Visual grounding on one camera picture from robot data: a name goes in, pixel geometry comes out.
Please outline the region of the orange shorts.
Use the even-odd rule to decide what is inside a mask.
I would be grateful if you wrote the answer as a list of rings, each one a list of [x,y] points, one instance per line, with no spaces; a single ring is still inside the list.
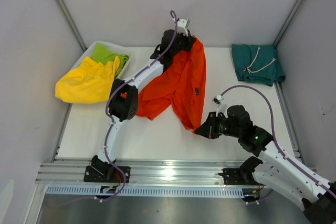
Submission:
[[[139,93],[137,116],[154,120],[169,106],[184,128],[195,131],[203,114],[206,88],[204,46],[195,36],[191,48],[183,49],[173,64]]]

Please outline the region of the teal green shorts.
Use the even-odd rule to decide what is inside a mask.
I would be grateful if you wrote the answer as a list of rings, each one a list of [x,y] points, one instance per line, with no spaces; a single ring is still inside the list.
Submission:
[[[232,44],[231,54],[237,80],[273,86],[284,82],[278,51],[273,45]]]

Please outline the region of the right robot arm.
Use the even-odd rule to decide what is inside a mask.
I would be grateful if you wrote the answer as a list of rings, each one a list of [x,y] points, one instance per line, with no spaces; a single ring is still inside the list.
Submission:
[[[262,184],[298,206],[311,223],[335,223],[335,183],[321,177],[277,146],[275,138],[253,124],[242,105],[227,113],[210,112],[195,134],[208,139],[235,137],[251,153],[239,167],[247,185]]]

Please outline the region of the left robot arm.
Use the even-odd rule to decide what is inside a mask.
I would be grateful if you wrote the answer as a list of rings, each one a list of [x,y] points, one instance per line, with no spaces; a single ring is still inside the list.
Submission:
[[[115,79],[105,109],[110,119],[109,129],[100,151],[86,167],[83,179],[85,182],[118,181],[115,174],[121,176],[124,171],[116,170],[115,162],[127,124],[138,111],[140,91],[169,69],[177,53],[183,50],[191,51],[194,42],[195,38],[188,29],[166,30],[161,43],[141,70],[125,80]]]

